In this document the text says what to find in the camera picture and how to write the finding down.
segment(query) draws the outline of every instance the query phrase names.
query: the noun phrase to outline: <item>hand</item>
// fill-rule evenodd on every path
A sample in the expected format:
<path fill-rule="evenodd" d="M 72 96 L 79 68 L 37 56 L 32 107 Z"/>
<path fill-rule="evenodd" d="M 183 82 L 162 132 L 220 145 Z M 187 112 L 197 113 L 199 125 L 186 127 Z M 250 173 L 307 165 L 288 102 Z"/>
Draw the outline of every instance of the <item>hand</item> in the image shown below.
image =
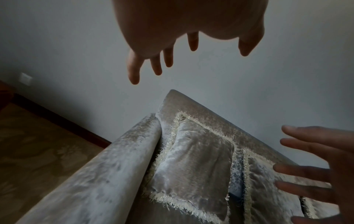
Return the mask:
<path fill-rule="evenodd" d="M 198 33 L 216 39 L 239 37 L 239 51 L 248 56 L 264 35 L 264 12 L 268 0 L 112 0 L 118 24 L 131 50 L 128 77 L 140 80 L 140 68 L 150 59 L 156 75 L 173 64 L 176 39 L 188 35 L 192 51 L 198 48 Z"/>
<path fill-rule="evenodd" d="M 282 131 L 294 138 L 283 138 L 284 146 L 303 150 L 326 160 L 329 169 L 311 166 L 274 165 L 274 170 L 292 176 L 328 182 L 332 188 L 302 186 L 287 182 L 275 185 L 285 192 L 317 201 L 337 204 L 340 214 L 324 219 L 293 217 L 294 224 L 354 223 L 354 132 L 323 127 L 283 126 Z"/>
<path fill-rule="evenodd" d="M 187 34 L 189 48 L 191 51 L 196 51 L 199 44 L 199 32 L 193 32 Z M 163 50 L 163 59 L 165 61 L 166 67 L 170 68 L 173 65 L 173 46 L 174 41 L 170 46 Z M 136 54 L 132 49 L 129 52 L 128 59 L 126 62 L 128 70 L 128 78 L 130 82 L 134 85 L 138 84 L 140 81 L 140 68 L 143 65 L 145 59 L 138 54 Z M 156 75 L 162 74 L 160 53 L 150 58 L 150 63 L 152 70 Z"/>

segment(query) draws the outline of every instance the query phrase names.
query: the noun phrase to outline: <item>patterned carpet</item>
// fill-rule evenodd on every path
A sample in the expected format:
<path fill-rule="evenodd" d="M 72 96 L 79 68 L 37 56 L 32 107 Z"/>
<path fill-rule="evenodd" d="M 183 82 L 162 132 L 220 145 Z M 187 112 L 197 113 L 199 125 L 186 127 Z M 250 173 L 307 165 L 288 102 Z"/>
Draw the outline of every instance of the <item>patterned carpet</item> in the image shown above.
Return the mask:
<path fill-rule="evenodd" d="M 15 223 L 101 151 L 9 104 L 0 111 L 0 223 Z"/>

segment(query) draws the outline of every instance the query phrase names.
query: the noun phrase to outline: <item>sofa armrest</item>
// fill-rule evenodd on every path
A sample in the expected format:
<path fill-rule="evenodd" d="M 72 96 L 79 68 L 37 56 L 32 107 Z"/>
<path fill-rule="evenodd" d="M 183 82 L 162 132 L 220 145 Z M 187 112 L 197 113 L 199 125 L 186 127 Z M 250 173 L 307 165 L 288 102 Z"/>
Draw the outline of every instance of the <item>sofa armrest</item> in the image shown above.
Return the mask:
<path fill-rule="evenodd" d="M 123 224 L 160 136 L 155 114 L 145 117 L 17 223 Z"/>

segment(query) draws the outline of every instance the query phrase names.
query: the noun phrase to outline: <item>gray sofa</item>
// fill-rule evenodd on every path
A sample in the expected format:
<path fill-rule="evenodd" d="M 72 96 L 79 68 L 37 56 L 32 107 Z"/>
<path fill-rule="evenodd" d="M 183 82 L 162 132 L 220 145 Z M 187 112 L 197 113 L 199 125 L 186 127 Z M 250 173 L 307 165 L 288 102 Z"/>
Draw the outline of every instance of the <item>gray sofa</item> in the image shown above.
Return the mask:
<path fill-rule="evenodd" d="M 142 197 L 139 188 L 149 164 L 167 143 L 173 118 L 179 111 L 184 111 L 198 118 L 203 124 L 221 131 L 231 137 L 239 147 L 248 147 L 274 163 L 294 164 L 206 107 L 178 91 L 171 90 L 156 114 L 146 116 L 44 197 L 17 223 L 201 223 L 195 216 Z M 309 184 L 324 185 L 317 182 Z M 243 208 L 239 202 L 231 198 L 230 209 L 230 222 L 242 223 Z"/>

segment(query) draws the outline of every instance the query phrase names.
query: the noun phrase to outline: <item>wooden baseboard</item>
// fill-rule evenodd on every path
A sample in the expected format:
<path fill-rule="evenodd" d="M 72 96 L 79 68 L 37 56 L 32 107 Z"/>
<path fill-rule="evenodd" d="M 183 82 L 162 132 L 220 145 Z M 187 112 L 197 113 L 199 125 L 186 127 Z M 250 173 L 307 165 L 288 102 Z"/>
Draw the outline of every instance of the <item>wooden baseboard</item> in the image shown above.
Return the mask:
<path fill-rule="evenodd" d="M 17 106 L 22 107 L 23 109 L 28 110 L 29 112 L 34 113 L 35 115 L 42 117 L 74 134 L 77 136 L 97 145 L 102 148 L 106 148 L 111 144 L 110 141 L 86 130 L 85 128 L 80 127 L 79 125 L 71 122 L 60 115 L 42 107 L 41 105 L 36 104 L 35 102 L 30 101 L 29 99 L 15 94 L 14 98 L 11 101 Z"/>

